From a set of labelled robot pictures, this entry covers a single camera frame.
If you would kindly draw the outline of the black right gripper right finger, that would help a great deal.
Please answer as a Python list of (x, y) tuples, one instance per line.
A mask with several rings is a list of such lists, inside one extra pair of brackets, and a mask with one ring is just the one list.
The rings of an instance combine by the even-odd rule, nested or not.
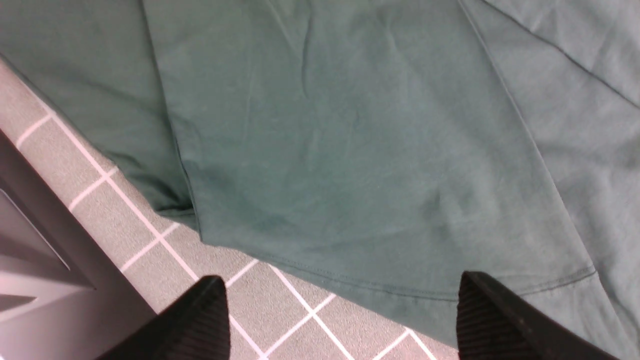
[(613, 360), (484, 271), (464, 271), (455, 337), (461, 360)]

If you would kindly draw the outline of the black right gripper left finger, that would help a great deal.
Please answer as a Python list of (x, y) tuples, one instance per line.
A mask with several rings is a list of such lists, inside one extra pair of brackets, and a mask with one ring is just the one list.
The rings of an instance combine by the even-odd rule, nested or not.
[(101, 355), (101, 360), (228, 360), (231, 330), (226, 283), (198, 280), (146, 325)]

